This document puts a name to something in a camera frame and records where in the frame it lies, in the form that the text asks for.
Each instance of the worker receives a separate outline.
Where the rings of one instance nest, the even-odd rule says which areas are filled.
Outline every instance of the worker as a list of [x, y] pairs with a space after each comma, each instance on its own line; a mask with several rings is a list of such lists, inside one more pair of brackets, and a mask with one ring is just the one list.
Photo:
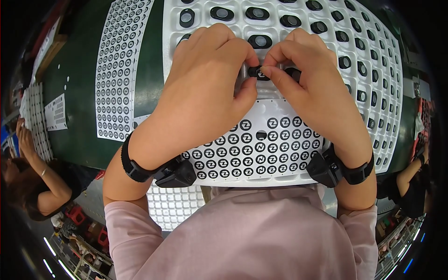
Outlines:
[[[300, 83], [278, 68], [292, 62]], [[256, 78], [234, 96], [241, 65], [259, 65], [249, 43], [223, 24], [198, 28], [174, 52], [154, 112], [129, 139], [145, 170], [228, 132], [257, 99]], [[267, 52], [261, 71], [347, 168], [371, 162], [370, 136], [336, 68], [336, 55], [301, 28]], [[334, 188], [337, 218], [323, 210], [317, 185], [213, 188], [212, 200], [164, 240], [148, 214], [151, 179], [124, 171], [121, 147], [103, 182], [110, 254], [117, 279], [373, 279], [378, 260], [375, 170], [358, 185]]]
[[1, 172], [6, 181], [6, 199], [23, 208], [35, 221], [50, 219], [86, 190], [98, 169], [52, 160], [43, 161], [34, 149], [31, 131], [19, 118], [16, 134], [20, 158], [1, 158]]
[[395, 172], [378, 184], [376, 198], [388, 197], [412, 219], [427, 213], [432, 205], [433, 185], [429, 179], [429, 146], [400, 172]]

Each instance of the white sticker sheet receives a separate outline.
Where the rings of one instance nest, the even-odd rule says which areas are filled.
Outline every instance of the white sticker sheet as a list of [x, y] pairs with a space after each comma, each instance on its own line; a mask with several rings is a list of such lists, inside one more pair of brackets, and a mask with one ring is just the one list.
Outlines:
[[111, 3], [99, 43], [95, 77], [97, 137], [123, 142], [133, 130], [135, 77], [153, 1]]

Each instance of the dark green workbench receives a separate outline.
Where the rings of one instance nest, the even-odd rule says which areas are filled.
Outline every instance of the dark green workbench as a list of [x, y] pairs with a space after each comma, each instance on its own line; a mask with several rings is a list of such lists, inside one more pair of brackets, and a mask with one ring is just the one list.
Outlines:
[[[65, 92], [69, 129], [48, 132], [58, 159], [105, 169], [122, 142], [96, 137], [95, 67], [99, 40], [112, 0], [91, 0], [73, 21], [72, 33], [43, 77], [44, 104]], [[134, 96], [134, 115], [152, 113], [164, 86], [163, 0], [155, 0], [143, 36]], [[403, 97], [400, 131], [389, 172], [404, 169], [414, 141], [414, 99]]]

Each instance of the black wrist band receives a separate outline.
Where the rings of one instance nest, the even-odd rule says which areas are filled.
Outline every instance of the black wrist band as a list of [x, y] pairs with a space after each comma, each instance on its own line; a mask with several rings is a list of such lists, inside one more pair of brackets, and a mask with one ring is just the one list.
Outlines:
[[420, 160], [420, 162], [422, 163], [422, 166], [425, 165], [425, 156], [423, 154], [418, 156], [418, 159]]

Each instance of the woman's right hand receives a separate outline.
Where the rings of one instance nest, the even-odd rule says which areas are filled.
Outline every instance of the woman's right hand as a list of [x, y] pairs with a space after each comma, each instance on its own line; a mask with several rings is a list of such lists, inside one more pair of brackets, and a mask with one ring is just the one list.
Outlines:
[[[287, 60], [301, 70], [299, 83], [276, 67]], [[368, 162], [370, 136], [336, 66], [335, 53], [318, 35], [296, 28], [266, 54], [261, 71], [308, 126], [335, 144], [338, 156], [339, 150]]]

